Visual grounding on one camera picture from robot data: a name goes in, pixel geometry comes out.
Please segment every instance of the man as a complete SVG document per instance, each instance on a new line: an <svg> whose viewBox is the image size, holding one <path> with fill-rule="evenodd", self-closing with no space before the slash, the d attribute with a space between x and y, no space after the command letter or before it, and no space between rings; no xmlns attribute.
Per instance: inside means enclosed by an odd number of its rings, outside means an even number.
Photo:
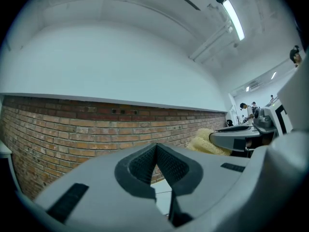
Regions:
<svg viewBox="0 0 309 232"><path fill-rule="evenodd" d="M295 68L297 68L301 62L302 58L299 54L299 46L296 45L291 51L290 51L290 60L294 63Z"/></svg>
<svg viewBox="0 0 309 232"><path fill-rule="evenodd" d="M240 108L242 109L247 109L248 111L248 116L244 119L244 123L248 122L248 124L253 123L253 111L252 107L246 105L245 103L240 104Z"/></svg>
<svg viewBox="0 0 309 232"><path fill-rule="evenodd" d="M252 112L253 112L253 114L254 114L256 109L257 109L257 105L255 104L255 102L252 102Z"/></svg>

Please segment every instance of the machine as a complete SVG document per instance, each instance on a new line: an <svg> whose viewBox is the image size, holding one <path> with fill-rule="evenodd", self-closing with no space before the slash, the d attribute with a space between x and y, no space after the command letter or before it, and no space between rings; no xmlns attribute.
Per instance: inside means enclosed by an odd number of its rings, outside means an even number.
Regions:
<svg viewBox="0 0 309 232"><path fill-rule="evenodd" d="M308 87L307 61L287 84L290 90ZM284 90L279 98L288 101L291 94ZM304 95L302 102L309 103L308 99ZM303 106L287 107L289 112L304 111ZM256 110L252 126L212 134L212 140L233 145L231 149L239 149L248 137L277 135L270 145L258 147L250 159L148 144L81 164L48 186L34 203L16 193L48 231L242 232L269 228L283 219L291 220L295 204L303 203L295 197L307 196L307 191L299 190L304 189L300 188L309 170L308 124L298 123L296 116L287 120L285 114L275 99ZM156 207L150 186L156 164L172 189L168 219Z"/></svg>
<svg viewBox="0 0 309 232"><path fill-rule="evenodd" d="M249 152L262 146L265 138L272 141L291 130L291 121L281 101L276 97L265 108L255 110L253 124L220 129L210 134L209 139L214 145L222 148Z"/></svg>

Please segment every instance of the dark hair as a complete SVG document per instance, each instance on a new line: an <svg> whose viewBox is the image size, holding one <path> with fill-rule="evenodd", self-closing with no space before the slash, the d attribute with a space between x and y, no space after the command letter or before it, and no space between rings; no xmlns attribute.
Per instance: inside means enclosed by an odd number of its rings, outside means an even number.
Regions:
<svg viewBox="0 0 309 232"><path fill-rule="evenodd" d="M294 64L296 64L295 59L294 59L294 56L295 56L296 53L299 53L299 46L298 45L294 46L294 48L290 51L290 60L292 60L292 62Z"/></svg>

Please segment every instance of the yellow towel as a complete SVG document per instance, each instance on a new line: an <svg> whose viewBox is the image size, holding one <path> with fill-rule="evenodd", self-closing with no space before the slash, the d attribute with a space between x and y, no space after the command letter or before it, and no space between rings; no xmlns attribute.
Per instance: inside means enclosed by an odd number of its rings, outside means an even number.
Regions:
<svg viewBox="0 0 309 232"><path fill-rule="evenodd" d="M208 128L199 129L186 148L208 154L229 156L232 153L231 150L217 147L209 141L209 135L213 132Z"/></svg>

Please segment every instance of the fluorescent light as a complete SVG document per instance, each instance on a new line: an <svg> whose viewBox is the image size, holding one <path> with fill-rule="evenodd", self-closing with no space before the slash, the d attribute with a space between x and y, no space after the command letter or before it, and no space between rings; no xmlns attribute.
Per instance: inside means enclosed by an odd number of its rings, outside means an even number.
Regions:
<svg viewBox="0 0 309 232"><path fill-rule="evenodd" d="M234 27L236 29L236 32L238 34L239 40L242 41L245 38L245 34L243 33L240 21L238 19L238 16L231 4L231 2L229 0L225 0L225 2L223 3L223 6L225 7L227 13L229 14Z"/></svg>
<svg viewBox="0 0 309 232"><path fill-rule="evenodd" d="M277 72L275 72L275 73L272 75L272 78L271 78L271 79L273 79L273 78L275 77L276 73L277 73Z"/></svg>

